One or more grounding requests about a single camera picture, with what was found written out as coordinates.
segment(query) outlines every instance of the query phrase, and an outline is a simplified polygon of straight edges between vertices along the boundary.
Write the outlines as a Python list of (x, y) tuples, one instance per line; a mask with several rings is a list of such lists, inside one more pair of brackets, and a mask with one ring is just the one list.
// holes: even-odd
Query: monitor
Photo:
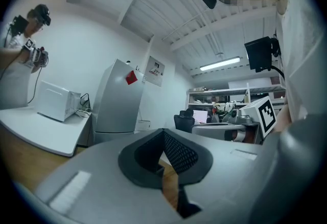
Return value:
[(206, 123), (208, 112), (203, 110), (194, 110), (193, 118), (201, 123)]

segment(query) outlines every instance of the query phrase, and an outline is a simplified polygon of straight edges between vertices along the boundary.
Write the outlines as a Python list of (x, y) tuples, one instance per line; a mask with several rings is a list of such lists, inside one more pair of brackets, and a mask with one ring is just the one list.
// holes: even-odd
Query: wooden floor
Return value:
[[(85, 148), (78, 147), (75, 154)], [(57, 167), (69, 160), (68, 157), (56, 155), (16, 137), (0, 125), (0, 152), (13, 181), (23, 184), (30, 191), (36, 187)], [(174, 209), (178, 201), (178, 175), (166, 162), (159, 162), (165, 167), (162, 179), (163, 195)]]

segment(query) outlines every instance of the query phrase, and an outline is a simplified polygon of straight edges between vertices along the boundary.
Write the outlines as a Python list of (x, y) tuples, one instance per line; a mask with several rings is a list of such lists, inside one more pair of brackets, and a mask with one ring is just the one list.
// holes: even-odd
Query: black rubber cover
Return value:
[(118, 164), (134, 184), (161, 189), (162, 179), (156, 172), (163, 151), (179, 175), (179, 185), (200, 182), (213, 164), (213, 156), (206, 148), (168, 129), (158, 129), (126, 146), (119, 154)]

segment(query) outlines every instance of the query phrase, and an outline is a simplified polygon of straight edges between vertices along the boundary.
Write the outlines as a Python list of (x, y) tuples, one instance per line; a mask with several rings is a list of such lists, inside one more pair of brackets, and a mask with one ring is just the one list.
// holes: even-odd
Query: desk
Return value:
[(74, 114), (60, 122), (38, 114), (33, 107), (0, 110), (0, 123), (13, 134), (36, 147), (63, 156), (74, 154), (88, 119)]
[[(85, 148), (76, 148), (73, 155), (84, 151)], [(37, 148), (15, 136), (12, 132), (0, 125), (0, 152), (13, 181), (23, 184), (31, 192), (56, 168), (70, 158), (56, 155)], [(162, 192), (173, 208), (178, 202), (178, 175), (173, 167), (159, 162), (165, 167), (162, 179)]]

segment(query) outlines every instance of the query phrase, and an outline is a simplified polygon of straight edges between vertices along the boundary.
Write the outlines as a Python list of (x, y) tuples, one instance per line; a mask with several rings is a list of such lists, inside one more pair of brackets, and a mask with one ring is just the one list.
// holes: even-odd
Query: white refrigerator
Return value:
[[(129, 85), (132, 71), (137, 81)], [(94, 144), (134, 133), (144, 85), (144, 75), (118, 59), (106, 69), (92, 110)]]

